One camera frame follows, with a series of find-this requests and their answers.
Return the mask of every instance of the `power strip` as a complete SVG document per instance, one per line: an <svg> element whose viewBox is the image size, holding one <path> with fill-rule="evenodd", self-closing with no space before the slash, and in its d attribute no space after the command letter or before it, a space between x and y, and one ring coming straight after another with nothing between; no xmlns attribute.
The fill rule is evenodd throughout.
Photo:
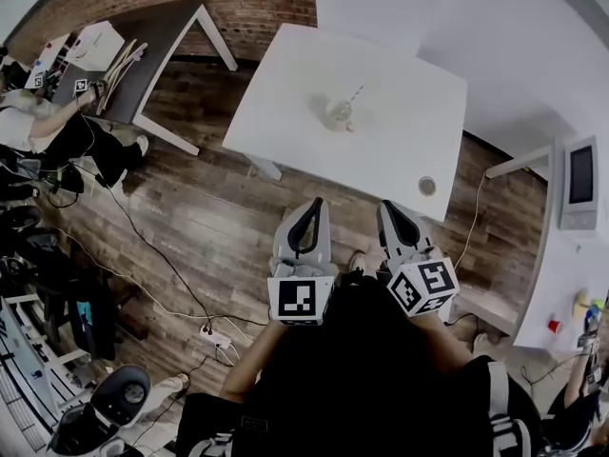
<svg viewBox="0 0 609 457"><path fill-rule="evenodd" d="M219 331L216 331L216 330L213 330L211 332L211 334L209 334L209 331L203 331L204 327L205 327L205 325L203 325L201 327L201 330L199 331L199 334L201 335L201 337L203 337L205 340L210 342L214 347L219 347L219 348L229 348L230 347L230 344L232 344L232 340L230 340L229 337L226 337L225 335L223 335L222 333L220 333Z"/></svg>

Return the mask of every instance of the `red cup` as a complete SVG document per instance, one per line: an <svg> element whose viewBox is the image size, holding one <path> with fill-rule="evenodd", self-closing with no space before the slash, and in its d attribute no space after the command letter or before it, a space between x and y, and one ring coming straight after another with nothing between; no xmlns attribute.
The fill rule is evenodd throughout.
<svg viewBox="0 0 609 457"><path fill-rule="evenodd" d="M552 333L559 333L562 330L562 323L559 320L550 320L548 328Z"/></svg>

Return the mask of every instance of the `hardwood floor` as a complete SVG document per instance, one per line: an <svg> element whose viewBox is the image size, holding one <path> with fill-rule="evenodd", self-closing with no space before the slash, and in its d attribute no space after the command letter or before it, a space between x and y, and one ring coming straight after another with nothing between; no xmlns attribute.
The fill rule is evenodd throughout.
<svg viewBox="0 0 609 457"><path fill-rule="evenodd" d="M265 323L273 235L301 203L316 196L328 201L333 260L342 268L355 249L380 262L381 248L375 217L378 199L290 169L275 182L241 155L222 149L231 115L252 74L253 70L230 73L209 64L169 63L145 113L202 148L201 154L190 156L151 140L147 163L128 176L125 194L117 193L117 200L210 313ZM126 141L136 135L132 129L115 132ZM502 160L463 138L446 219L433 224L436 242L453 262L471 227L482 173ZM84 164L94 168L89 160ZM166 309L203 315L167 263L137 237L109 193L93 187L88 177L86 183L85 194L68 209L54 209L38 200L48 223L79 239L98 262L141 283ZM523 171L485 182L478 221L458 269L462 283L500 292L514 307L519 305L535 261L545 191L540 180ZM70 198L67 194L62 199ZM158 382L196 368L208 356L192 374L192 390L218 392L227 368L212 359L214 350L199 336L202 320L169 315L144 294L126 304L124 311L146 325L149 336L142 343L126 337L113 366L138 364ZM261 329L235 323L252 337ZM214 327L231 337L240 352L249 345L228 321L218 318Z"/></svg>

